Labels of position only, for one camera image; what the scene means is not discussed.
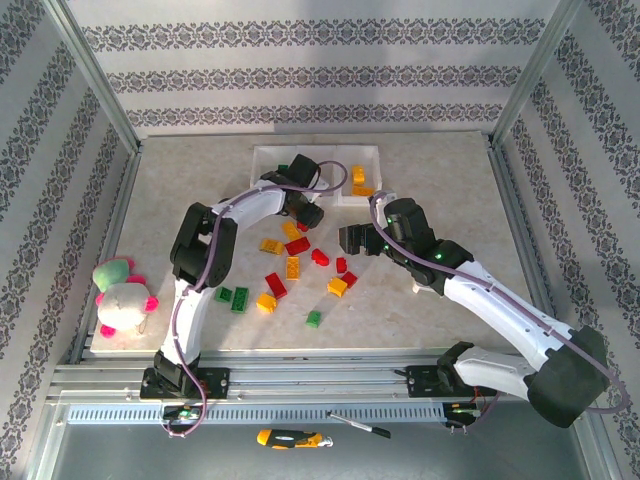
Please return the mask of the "white three-compartment container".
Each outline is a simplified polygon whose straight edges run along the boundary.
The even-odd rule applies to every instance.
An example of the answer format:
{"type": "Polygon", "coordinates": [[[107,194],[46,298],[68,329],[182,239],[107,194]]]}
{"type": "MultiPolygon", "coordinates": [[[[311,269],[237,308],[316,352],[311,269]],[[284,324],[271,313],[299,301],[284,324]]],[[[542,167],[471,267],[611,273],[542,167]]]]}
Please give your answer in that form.
{"type": "Polygon", "coordinates": [[[340,190],[323,194],[317,200],[322,207],[366,207],[368,201],[364,196],[352,194],[353,168],[360,166],[364,170],[366,188],[375,191],[382,189],[380,157],[374,145],[289,145],[289,146],[255,146],[249,186],[253,187],[259,178],[274,171],[280,165],[289,165],[298,155],[304,155],[316,163],[334,160],[342,164],[348,173],[348,179],[340,190]]]}

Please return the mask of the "black marker pen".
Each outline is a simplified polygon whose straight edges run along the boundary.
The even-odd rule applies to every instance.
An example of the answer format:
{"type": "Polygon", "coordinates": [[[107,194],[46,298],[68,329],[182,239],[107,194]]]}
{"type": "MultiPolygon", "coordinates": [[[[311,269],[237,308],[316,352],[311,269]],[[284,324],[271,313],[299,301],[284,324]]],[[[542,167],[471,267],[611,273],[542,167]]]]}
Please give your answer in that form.
{"type": "Polygon", "coordinates": [[[333,419],[335,421],[344,423],[346,425],[349,425],[353,428],[365,431],[367,433],[371,433],[377,436],[380,436],[382,438],[386,438],[386,439],[390,439],[391,438],[391,432],[389,430],[386,430],[384,428],[381,427],[377,427],[377,426],[371,426],[371,425],[367,425],[364,423],[361,423],[359,421],[347,418],[343,415],[339,415],[333,411],[328,411],[327,412],[327,417],[330,419],[333,419]]]}

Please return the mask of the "white pink green plush toy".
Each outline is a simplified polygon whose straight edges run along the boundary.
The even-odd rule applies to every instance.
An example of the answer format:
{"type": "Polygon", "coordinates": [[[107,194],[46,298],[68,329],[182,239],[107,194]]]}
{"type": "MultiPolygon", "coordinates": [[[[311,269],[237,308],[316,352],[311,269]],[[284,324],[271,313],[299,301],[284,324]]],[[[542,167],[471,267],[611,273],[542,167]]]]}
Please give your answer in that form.
{"type": "Polygon", "coordinates": [[[100,263],[92,272],[99,293],[95,299],[99,333],[113,338],[119,332],[135,331],[141,335],[148,316],[157,310],[159,300],[146,285],[146,278],[134,272],[129,257],[114,257],[100,263]]]}

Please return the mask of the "orange black utility knife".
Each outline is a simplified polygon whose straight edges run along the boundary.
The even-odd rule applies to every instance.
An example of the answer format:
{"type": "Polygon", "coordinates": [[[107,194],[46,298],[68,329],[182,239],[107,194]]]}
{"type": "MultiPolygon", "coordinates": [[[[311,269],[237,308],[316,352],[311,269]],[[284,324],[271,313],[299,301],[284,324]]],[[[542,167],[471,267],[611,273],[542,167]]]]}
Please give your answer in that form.
{"type": "Polygon", "coordinates": [[[261,430],[256,441],[261,446],[278,450],[331,448],[333,446],[333,440],[321,433],[287,429],[261,430]]]}

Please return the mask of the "aluminium side rail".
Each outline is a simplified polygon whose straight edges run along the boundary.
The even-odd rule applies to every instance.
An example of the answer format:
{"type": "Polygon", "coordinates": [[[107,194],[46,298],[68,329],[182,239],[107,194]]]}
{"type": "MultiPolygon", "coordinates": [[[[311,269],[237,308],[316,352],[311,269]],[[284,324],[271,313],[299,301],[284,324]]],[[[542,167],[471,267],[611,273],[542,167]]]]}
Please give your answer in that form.
{"type": "MultiPolygon", "coordinates": [[[[107,230],[104,232],[100,255],[97,258],[99,263],[113,257],[117,252],[142,154],[143,146],[140,145],[137,151],[130,155],[127,165],[122,171],[107,224],[107,230]]],[[[64,364],[78,364],[83,359],[86,345],[98,329],[97,305],[95,300],[99,293],[98,287],[93,282],[90,282],[77,329],[72,338],[69,350],[63,358],[64,364]]]]}
{"type": "Polygon", "coordinates": [[[554,301],[545,284],[546,269],[537,255],[535,236],[531,232],[527,211],[519,196],[518,185],[510,175],[508,163],[502,152],[494,148],[489,141],[487,141],[487,154],[515,242],[531,302],[545,314],[556,318],[554,301]]]}

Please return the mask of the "aluminium mounting rail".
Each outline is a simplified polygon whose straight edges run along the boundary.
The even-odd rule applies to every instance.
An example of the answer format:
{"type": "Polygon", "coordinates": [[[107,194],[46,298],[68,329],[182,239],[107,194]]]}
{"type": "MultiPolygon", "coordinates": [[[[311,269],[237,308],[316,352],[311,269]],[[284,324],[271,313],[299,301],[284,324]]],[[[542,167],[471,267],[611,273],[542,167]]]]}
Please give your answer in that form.
{"type": "MultiPolygon", "coordinates": [[[[382,403],[408,399],[399,370],[434,364],[444,353],[443,348],[209,351],[200,365],[230,370],[229,404],[382,403]]],[[[85,352],[78,363],[55,367],[46,401],[136,403],[152,360],[144,352],[85,352]]]]}

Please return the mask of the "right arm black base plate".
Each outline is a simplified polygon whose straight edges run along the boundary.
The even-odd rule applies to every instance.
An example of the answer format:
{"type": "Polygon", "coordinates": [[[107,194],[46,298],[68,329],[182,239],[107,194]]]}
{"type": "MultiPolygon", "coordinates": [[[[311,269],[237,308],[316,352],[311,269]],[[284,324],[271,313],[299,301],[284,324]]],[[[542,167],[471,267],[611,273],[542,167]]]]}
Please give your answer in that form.
{"type": "Polygon", "coordinates": [[[404,376],[410,398],[471,398],[476,393],[493,397],[497,393],[490,388],[467,385],[452,370],[437,365],[407,366],[404,376]]]}

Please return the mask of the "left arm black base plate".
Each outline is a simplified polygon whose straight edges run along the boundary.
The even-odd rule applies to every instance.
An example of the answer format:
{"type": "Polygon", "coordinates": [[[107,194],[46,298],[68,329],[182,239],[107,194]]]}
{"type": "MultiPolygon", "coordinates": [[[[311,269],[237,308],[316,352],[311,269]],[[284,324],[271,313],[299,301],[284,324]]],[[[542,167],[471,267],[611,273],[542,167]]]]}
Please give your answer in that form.
{"type": "MultiPolygon", "coordinates": [[[[229,388],[228,368],[202,368],[196,379],[207,399],[226,399],[229,388]]],[[[160,372],[153,367],[144,371],[139,396],[143,400],[198,399],[201,392],[195,382],[180,368],[160,372]]]]}

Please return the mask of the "aluminium frame post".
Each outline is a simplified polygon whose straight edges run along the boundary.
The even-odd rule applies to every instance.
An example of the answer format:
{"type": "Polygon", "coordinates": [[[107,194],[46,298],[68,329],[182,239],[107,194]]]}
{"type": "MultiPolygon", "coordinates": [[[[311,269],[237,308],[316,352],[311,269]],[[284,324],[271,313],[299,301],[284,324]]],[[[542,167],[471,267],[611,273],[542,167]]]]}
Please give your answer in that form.
{"type": "Polygon", "coordinates": [[[583,0],[559,1],[490,135],[494,149],[503,144],[582,3],[583,0]]]}
{"type": "Polygon", "coordinates": [[[111,124],[130,152],[140,147],[138,138],[126,112],[120,104],[106,74],[101,68],[84,33],[66,0],[40,0],[62,41],[67,45],[89,87],[98,98],[111,124]]]}

